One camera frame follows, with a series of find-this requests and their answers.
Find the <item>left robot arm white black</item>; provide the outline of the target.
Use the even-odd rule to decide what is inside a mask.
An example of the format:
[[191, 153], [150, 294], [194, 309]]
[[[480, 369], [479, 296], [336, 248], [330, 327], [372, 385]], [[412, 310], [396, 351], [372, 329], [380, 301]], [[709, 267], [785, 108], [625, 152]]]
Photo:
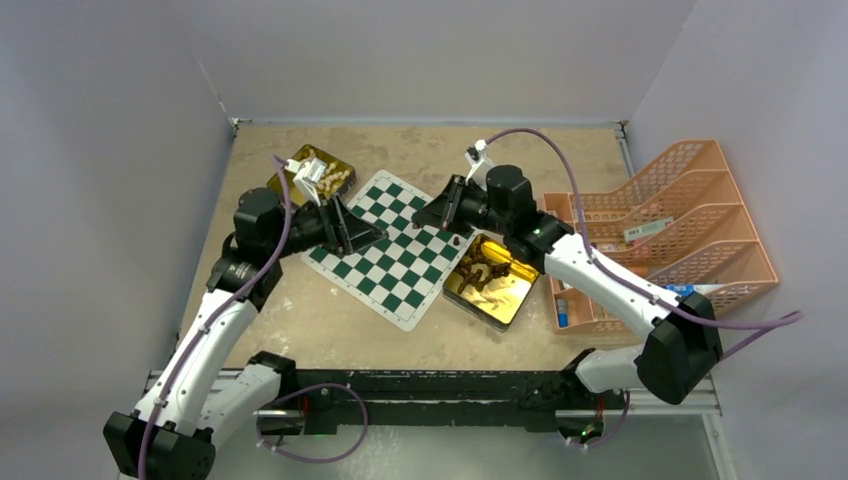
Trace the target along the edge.
[[168, 365], [132, 412], [113, 413], [103, 435], [120, 473], [137, 479], [204, 479], [216, 449], [253, 411], [284, 409], [307, 393], [292, 359], [262, 351], [235, 384], [212, 392], [225, 360], [281, 280], [282, 258], [322, 247], [361, 253], [388, 233], [337, 196], [293, 208], [267, 187], [241, 195], [201, 306]]

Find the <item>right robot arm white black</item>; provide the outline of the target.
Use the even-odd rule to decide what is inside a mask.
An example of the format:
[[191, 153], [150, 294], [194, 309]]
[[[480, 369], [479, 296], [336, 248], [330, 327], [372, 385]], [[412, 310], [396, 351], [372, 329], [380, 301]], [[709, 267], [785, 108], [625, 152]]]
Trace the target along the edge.
[[587, 295], [641, 340], [637, 347], [589, 349], [575, 358], [561, 381], [563, 397], [573, 406], [633, 387], [679, 405], [722, 359], [714, 308], [706, 296], [683, 296], [655, 285], [593, 248], [572, 226], [538, 208], [532, 185], [517, 166], [490, 169], [483, 185], [452, 176], [412, 221], [457, 235], [475, 229], [500, 235], [514, 259]]

